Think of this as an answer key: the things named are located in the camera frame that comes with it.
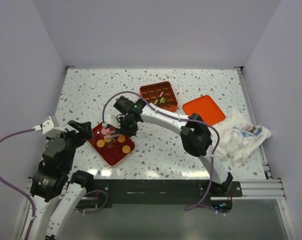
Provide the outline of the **orange flower cookie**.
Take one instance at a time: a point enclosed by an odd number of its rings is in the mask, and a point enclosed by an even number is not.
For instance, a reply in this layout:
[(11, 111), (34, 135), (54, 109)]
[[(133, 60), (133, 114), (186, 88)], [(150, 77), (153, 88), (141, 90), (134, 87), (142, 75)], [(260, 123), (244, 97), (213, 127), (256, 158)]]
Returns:
[(111, 140), (112, 140), (112, 138), (110, 138), (108, 135), (106, 135), (106, 136), (104, 137), (104, 141), (105, 141), (106, 143), (110, 142)]

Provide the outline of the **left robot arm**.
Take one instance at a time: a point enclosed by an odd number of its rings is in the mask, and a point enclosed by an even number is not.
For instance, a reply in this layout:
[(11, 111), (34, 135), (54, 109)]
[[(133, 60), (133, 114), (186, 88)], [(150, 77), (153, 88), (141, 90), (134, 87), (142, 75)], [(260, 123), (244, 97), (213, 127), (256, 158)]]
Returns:
[(76, 149), (93, 137), (91, 122), (70, 120), (68, 125), (73, 129), (61, 128), (56, 118), (50, 116), (34, 127), (48, 141), (32, 177), (32, 203), (21, 234), (23, 240), (55, 240), (80, 199), (94, 192), (92, 174), (78, 170), (68, 177)]

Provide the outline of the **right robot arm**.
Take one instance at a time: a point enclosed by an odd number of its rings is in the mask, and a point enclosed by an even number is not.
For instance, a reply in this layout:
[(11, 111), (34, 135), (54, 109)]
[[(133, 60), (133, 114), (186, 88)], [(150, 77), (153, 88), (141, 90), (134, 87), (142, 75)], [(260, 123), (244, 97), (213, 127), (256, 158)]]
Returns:
[(133, 102), (124, 96), (116, 100), (114, 108), (121, 113), (116, 127), (119, 133), (135, 136), (138, 123), (151, 123), (175, 133), (181, 138), (184, 151), (198, 157), (207, 169), (215, 194), (223, 197), (231, 191), (233, 176), (216, 156), (220, 135), (200, 115), (180, 115), (158, 108), (141, 98)]

